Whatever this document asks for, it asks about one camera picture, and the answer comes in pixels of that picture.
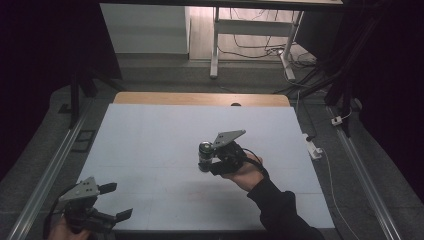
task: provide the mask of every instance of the human hand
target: human hand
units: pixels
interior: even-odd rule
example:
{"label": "human hand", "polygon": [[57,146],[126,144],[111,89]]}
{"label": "human hand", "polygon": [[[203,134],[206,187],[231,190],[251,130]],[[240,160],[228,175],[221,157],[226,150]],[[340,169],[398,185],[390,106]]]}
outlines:
{"label": "human hand", "polygon": [[[253,161],[263,163],[263,160],[261,157],[257,159],[252,154],[246,153],[247,157],[252,159]],[[235,182],[241,189],[250,192],[256,184],[258,184],[262,179],[264,179],[264,176],[259,171],[259,169],[254,166],[251,163],[244,162],[243,166],[235,173],[230,174],[223,174],[221,175],[222,178],[230,179],[231,181]]]}
{"label": "human hand", "polygon": [[86,240],[90,236],[90,232],[82,230],[75,234],[71,231],[64,217],[56,223],[56,226],[50,231],[48,240]]}

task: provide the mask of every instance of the wooden edge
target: wooden edge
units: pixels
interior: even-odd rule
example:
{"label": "wooden edge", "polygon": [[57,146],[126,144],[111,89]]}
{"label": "wooden edge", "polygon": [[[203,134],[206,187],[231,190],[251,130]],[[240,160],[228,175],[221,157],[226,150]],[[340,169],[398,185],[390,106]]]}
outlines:
{"label": "wooden edge", "polygon": [[160,104],[160,105],[206,105],[290,107],[284,95],[272,94],[226,94],[226,93],[164,93],[164,92],[120,92],[114,104]]}

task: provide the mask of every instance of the white board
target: white board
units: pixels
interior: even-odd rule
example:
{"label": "white board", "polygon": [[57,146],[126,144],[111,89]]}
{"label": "white board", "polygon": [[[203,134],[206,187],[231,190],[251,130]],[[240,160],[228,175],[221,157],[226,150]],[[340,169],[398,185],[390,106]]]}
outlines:
{"label": "white board", "polygon": [[111,104],[79,180],[118,183],[95,207],[134,208],[117,230],[258,230],[260,211],[236,184],[199,171],[198,146],[245,129],[236,142],[264,159],[271,180],[296,194],[311,226],[334,228],[293,108]]}

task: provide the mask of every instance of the metal bracket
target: metal bracket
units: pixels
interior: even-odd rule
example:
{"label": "metal bracket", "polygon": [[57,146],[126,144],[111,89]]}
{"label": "metal bracket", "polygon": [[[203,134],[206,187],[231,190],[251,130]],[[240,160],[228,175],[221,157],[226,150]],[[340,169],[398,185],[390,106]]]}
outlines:
{"label": "metal bracket", "polygon": [[81,198],[96,197],[100,195],[99,188],[94,180],[94,177],[89,177],[81,181],[73,189],[69,190],[59,198],[59,201],[69,201]]}
{"label": "metal bracket", "polygon": [[215,141],[212,144],[212,148],[223,147],[245,133],[246,133],[246,130],[244,129],[238,130],[238,131],[232,131],[232,132],[218,133],[218,136],[216,137]]}

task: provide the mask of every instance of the black cloth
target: black cloth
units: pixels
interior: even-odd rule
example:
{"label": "black cloth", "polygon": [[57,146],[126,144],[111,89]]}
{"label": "black cloth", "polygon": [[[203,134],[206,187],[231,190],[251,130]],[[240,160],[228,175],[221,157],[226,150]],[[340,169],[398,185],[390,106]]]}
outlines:
{"label": "black cloth", "polygon": [[261,222],[272,239],[322,240],[316,228],[310,227],[296,211],[293,192],[281,192],[269,178],[264,178],[248,194],[261,210]]}

